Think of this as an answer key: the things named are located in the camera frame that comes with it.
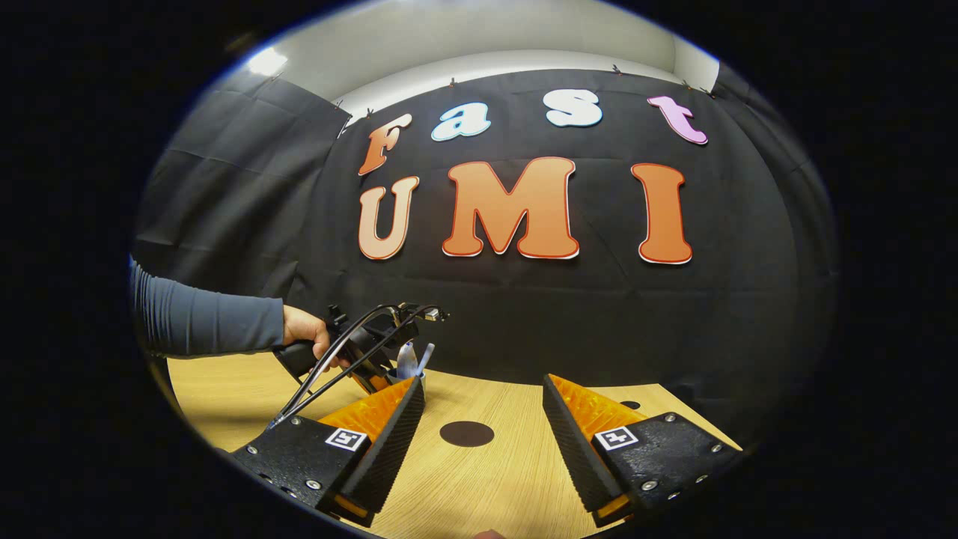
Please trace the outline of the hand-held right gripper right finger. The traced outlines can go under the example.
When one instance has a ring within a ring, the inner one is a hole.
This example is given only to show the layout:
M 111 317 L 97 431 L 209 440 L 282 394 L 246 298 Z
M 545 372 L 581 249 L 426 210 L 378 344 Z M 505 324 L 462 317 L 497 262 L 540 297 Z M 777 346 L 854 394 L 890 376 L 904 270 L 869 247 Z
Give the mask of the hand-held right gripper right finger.
M 742 451 L 678 412 L 647 416 L 554 374 L 542 406 L 585 510 L 602 528 L 644 520 L 708 487 Z

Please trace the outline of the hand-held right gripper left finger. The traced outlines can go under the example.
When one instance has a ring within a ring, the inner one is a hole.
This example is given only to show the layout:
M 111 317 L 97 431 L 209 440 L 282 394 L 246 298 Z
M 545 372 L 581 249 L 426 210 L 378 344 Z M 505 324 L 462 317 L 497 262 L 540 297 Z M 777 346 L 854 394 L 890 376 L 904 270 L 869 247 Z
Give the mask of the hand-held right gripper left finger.
M 424 407 L 424 387 L 412 377 L 319 420 L 285 419 L 229 455 L 280 494 L 369 528 L 403 466 Z

